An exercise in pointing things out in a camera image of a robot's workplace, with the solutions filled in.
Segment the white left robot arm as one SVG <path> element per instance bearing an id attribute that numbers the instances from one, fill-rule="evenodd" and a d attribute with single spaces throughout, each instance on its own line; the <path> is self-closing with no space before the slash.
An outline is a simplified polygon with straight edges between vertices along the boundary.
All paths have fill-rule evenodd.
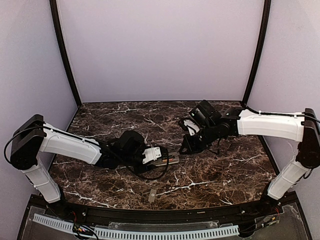
<path id="1" fill-rule="evenodd" d="M 127 130 L 119 138 L 105 142 L 55 128 L 39 114 L 16 130 L 5 147 L 11 148 L 5 160 L 23 172 L 49 204 L 61 201 L 63 193 L 39 159 L 40 152 L 66 156 L 105 169 L 120 165 L 146 169 L 150 162 L 162 156 L 160 147 L 146 146 L 144 138 L 136 131 Z"/>

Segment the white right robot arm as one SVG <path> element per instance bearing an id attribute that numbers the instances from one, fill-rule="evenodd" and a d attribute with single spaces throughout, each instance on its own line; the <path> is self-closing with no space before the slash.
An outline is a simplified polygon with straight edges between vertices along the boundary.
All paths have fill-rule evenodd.
<path id="1" fill-rule="evenodd" d="M 263 200 L 280 200 L 308 171 L 320 165 L 320 121 L 311 108 L 303 112 L 279 113 L 232 107 L 220 114 L 207 100 L 179 121 L 187 132 L 179 149 L 181 155 L 207 150 L 213 142 L 229 136 L 268 136 L 298 143 L 298 152 L 267 186 Z"/>

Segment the grey battery cover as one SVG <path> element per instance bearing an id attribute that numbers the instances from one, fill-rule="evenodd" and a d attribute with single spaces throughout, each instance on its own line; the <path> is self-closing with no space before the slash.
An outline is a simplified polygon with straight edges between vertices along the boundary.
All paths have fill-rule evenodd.
<path id="1" fill-rule="evenodd" d="M 156 195 L 157 195 L 157 190 L 156 189 L 151 189 L 150 192 L 149 192 L 148 201 L 150 203 L 153 203 L 155 201 Z"/>

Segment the white remote control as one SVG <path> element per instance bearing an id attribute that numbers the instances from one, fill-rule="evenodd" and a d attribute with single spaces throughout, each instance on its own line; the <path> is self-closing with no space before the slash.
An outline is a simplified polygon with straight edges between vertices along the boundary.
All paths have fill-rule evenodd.
<path id="1" fill-rule="evenodd" d="M 177 164 L 179 163 L 180 159 L 179 159 L 179 153 L 178 152 L 170 152 L 168 157 L 169 157 L 169 165 L 173 165 L 173 164 Z M 162 167 L 165 166 L 167 164 L 167 160 L 168 158 L 166 156 L 162 156 L 160 158 L 158 158 L 157 160 L 153 160 L 149 163 L 149 165 L 153 165 L 156 167 Z"/>

